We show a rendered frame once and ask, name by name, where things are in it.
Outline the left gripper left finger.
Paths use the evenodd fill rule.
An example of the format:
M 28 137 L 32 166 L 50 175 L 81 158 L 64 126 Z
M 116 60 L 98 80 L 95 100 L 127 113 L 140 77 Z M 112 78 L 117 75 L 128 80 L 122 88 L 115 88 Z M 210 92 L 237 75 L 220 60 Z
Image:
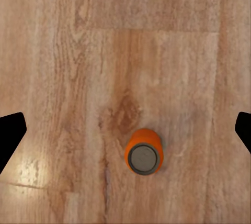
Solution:
M 0 118 L 0 174 L 27 131 L 22 112 Z

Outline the can of soda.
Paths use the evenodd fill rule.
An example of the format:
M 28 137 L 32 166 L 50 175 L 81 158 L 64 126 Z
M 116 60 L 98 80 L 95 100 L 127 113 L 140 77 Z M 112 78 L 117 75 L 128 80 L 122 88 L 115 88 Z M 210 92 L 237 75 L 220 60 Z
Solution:
M 124 158 L 129 169 L 140 176 L 156 173 L 164 160 L 159 136 L 151 129 L 136 131 L 125 149 Z

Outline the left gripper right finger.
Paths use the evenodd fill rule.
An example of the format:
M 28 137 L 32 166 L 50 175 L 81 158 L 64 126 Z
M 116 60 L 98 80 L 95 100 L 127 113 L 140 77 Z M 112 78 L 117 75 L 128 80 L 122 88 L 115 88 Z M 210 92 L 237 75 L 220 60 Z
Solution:
M 235 131 L 251 153 L 251 114 L 245 112 L 238 114 Z

